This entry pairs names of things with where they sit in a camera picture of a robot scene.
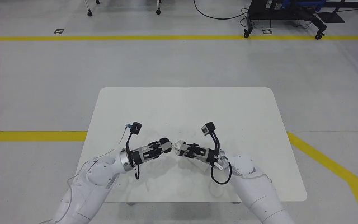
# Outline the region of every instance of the cart wheel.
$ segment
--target cart wheel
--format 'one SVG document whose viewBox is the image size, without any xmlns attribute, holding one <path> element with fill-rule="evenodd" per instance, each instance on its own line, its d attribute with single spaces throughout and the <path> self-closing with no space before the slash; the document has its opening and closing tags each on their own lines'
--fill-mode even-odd
<svg viewBox="0 0 358 224">
<path fill-rule="evenodd" d="M 319 40 L 319 39 L 321 39 L 322 38 L 322 36 L 325 36 L 321 31 L 317 31 L 317 34 L 316 34 L 316 36 L 315 36 L 315 39 L 316 40 Z"/>
<path fill-rule="evenodd" d="M 248 38 L 249 36 L 250 36 L 250 34 L 245 31 L 245 33 L 244 33 L 244 38 Z"/>
</svg>

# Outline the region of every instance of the yellow tape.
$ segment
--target yellow tape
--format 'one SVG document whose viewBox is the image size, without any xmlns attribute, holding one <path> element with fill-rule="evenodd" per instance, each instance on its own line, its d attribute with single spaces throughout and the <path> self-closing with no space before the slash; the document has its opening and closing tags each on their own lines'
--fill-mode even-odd
<svg viewBox="0 0 358 224">
<path fill-rule="evenodd" d="M 0 132 L 0 142 L 83 142 L 87 132 Z"/>
<path fill-rule="evenodd" d="M 0 41 L 246 40 L 243 35 L 137 36 L 0 36 Z M 316 40 L 314 36 L 259 35 L 248 40 Z M 322 40 L 358 40 L 358 36 L 324 36 Z"/>
<path fill-rule="evenodd" d="M 306 153 L 308 156 L 322 164 L 334 174 L 347 181 L 356 200 L 358 201 L 358 177 L 349 170 L 331 160 L 309 144 L 302 141 L 294 134 L 287 132 L 293 146 Z M 0 142 L 83 142 L 87 132 L 4 132 L 0 131 Z"/>
<path fill-rule="evenodd" d="M 306 153 L 308 156 L 322 164 L 327 169 L 331 170 L 334 174 L 338 175 L 343 180 L 347 181 L 353 192 L 354 197 L 358 201 L 358 177 L 356 175 L 354 175 L 338 163 L 334 162 L 329 157 L 319 152 L 317 149 L 305 143 L 294 134 L 287 132 L 287 135 L 293 146 Z"/>
</svg>

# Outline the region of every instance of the concrete floor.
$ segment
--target concrete floor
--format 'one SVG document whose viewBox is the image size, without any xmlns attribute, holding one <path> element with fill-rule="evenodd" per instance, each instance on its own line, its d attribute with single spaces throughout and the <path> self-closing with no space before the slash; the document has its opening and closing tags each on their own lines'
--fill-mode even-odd
<svg viewBox="0 0 358 224">
<path fill-rule="evenodd" d="M 233 16 L 249 0 L 198 1 L 213 16 Z M 199 15 L 190 0 L 2 0 L 0 36 L 242 35 L 239 20 Z M 327 35 L 358 35 L 357 11 Z M 253 35 L 269 23 L 260 21 Z M 314 35 L 289 21 L 275 35 Z M 269 87 L 287 131 L 358 175 L 357 41 L 0 42 L 0 130 L 87 130 L 103 87 Z M 51 218 L 76 170 L 82 142 L 1 142 L 0 223 Z M 355 223 L 347 183 L 294 148 L 305 202 L 284 203 L 296 223 Z M 105 203 L 92 223 L 259 223 L 231 203 Z"/>
</svg>

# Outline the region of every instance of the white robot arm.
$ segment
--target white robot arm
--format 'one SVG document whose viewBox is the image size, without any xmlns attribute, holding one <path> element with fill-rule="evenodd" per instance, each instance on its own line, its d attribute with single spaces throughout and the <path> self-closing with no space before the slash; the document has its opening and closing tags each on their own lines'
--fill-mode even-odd
<svg viewBox="0 0 358 224">
<path fill-rule="evenodd" d="M 215 149 L 204 148 L 198 144 L 187 144 L 183 140 L 173 145 L 179 156 L 196 158 L 211 164 L 211 177 L 218 184 L 230 182 L 244 205 L 253 212 L 263 224 L 294 224 L 277 196 L 276 189 L 269 177 L 245 155 L 235 157 L 225 155 L 215 134 L 213 122 L 201 128 L 204 135 L 211 135 Z M 213 168 L 224 170 L 229 178 L 220 183 L 213 176 Z"/>
<path fill-rule="evenodd" d="M 113 183 L 120 174 L 125 174 L 138 167 L 135 177 L 139 179 L 139 165 L 158 158 L 163 152 L 171 151 L 172 143 L 167 138 L 152 142 L 147 146 L 129 150 L 129 139 L 132 134 L 138 134 L 141 124 L 134 122 L 130 127 L 130 136 L 116 158 L 101 157 L 87 161 L 62 198 L 59 208 L 49 223 L 58 224 L 87 224 L 100 210 Z"/>
</svg>

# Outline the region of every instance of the white table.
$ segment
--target white table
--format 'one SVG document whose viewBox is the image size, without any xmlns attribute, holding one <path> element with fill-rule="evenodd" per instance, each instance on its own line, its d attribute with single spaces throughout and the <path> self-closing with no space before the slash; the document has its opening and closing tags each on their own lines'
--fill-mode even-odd
<svg viewBox="0 0 358 224">
<path fill-rule="evenodd" d="M 304 201 L 307 193 L 280 112 L 269 88 L 104 88 L 100 91 L 80 166 L 112 149 L 126 123 L 142 123 L 130 148 L 162 137 L 214 148 L 200 128 L 213 121 L 221 148 L 246 153 L 273 181 L 282 201 Z M 124 147 L 129 131 L 121 145 Z M 195 165 L 172 151 L 120 175 L 106 202 L 240 202 L 230 184 L 217 185 L 209 165 Z M 219 180 L 227 177 L 215 172 Z"/>
</svg>

